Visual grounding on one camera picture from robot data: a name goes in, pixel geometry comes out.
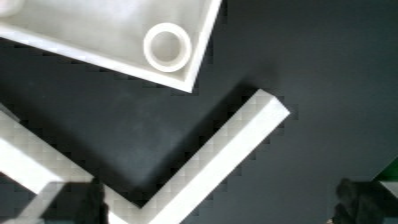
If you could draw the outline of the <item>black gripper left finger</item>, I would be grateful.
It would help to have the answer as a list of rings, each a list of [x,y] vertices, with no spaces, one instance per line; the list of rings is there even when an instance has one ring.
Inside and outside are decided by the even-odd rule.
[[[68,183],[57,195],[52,224],[108,224],[103,185]]]

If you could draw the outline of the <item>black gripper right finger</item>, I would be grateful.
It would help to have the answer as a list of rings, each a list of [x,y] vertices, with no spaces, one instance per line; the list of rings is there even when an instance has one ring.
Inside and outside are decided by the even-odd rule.
[[[398,224],[398,198],[382,184],[343,179],[332,224]]]

